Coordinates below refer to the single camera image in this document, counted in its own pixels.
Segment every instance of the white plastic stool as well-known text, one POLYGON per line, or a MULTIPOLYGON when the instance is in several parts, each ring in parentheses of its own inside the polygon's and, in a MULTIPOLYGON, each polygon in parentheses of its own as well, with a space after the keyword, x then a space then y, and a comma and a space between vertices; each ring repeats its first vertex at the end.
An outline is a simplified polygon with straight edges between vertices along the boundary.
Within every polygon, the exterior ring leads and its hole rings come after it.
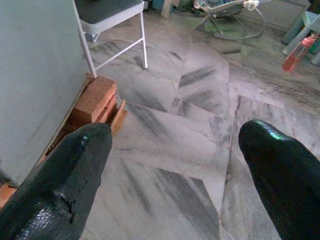
MULTIPOLYGON (((304 28, 300 33, 283 49, 283 54, 289 55, 297 46, 299 42, 301 42, 310 31, 315 31, 320 33, 320 14, 315 14, 310 11, 306 11, 302 16, 302 20, 304 23, 304 28)), ((314 58, 311 60, 313 64, 316 64, 317 60, 314 58)))

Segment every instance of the white metal chair leg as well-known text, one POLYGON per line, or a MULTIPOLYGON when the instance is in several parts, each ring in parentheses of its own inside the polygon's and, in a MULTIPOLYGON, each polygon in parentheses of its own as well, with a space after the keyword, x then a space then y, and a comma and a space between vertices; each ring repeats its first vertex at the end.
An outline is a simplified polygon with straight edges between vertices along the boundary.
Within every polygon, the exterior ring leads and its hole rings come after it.
POLYGON ((145 38, 145 27, 144 27, 144 16, 143 12, 140 12, 140 30, 141 30, 141 37, 142 37, 142 51, 143 51, 143 64, 144 68, 148 68, 147 62, 147 50, 146 50, 146 38, 145 38))
POLYGON ((86 61, 88 62, 91 74, 93 75, 94 78, 97 78, 96 69, 95 69, 94 62, 92 60, 91 54, 90 54, 90 50, 89 50, 89 47, 88 47, 88 43, 87 43, 87 40, 86 40, 85 33, 84 33, 84 31, 82 29, 82 26, 81 26, 81 22, 80 22, 80 18, 79 18, 79 14, 78 14, 77 8, 76 8, 76 4, 75 4, 75 1, 72 1, 72 2, 73 2, 76 21, 77 21, 77 24, 78 24, 78 31, 79 31, 80 41, 81 41, 81 44, 82 44, 82 47, 83 47, 83 50, 84 50, 85 58, 86 58, 86 61))

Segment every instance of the wall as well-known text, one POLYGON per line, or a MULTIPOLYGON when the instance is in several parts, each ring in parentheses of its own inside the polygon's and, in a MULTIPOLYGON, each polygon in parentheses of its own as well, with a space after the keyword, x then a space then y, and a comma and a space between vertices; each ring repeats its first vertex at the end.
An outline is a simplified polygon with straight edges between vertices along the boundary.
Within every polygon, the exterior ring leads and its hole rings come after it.
POLYGON ((0 174, 19 185, 85 82, 71 0, 0 7, 0 174))

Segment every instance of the orange brick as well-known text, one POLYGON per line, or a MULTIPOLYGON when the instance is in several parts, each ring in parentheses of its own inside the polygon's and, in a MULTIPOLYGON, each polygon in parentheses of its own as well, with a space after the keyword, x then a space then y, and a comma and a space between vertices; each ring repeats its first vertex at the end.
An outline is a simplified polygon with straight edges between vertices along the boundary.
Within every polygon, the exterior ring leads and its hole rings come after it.
POLYGON ((4 207, 16 190, 14 187, 9 187, 7 183, 0 188, 0 208, 4 207))
POLYGON ((104 107, 100 116, 97 118, 96 123, 105 123, 114 109, 117 109, 116 95, 113 95, 111 100, 104 107))
POLYGON ((116 83, 105 77, 98 76, 80 96, 70 114, 70 119, 83 124, 96 122, 115 93, 116 83))

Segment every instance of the floor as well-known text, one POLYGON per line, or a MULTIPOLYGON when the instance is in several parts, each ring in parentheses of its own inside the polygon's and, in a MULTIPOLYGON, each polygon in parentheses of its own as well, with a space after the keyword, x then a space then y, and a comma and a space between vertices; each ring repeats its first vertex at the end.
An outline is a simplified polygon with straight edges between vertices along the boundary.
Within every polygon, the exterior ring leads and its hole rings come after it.
MULTIPOLYGON (((137 46, 98 72, 116 81, 129 114, 81 239, 279 240, 238 132, 261 119, 319 158, 320 68, 305 59, 283 72, 283 33, 271 28, 227 41, 194 30, 202 18, 187 12, 144 19, 148 69, 137 46)), ((95 63, 138 39, 138 26, 134 17, 104 32, 95 63)))

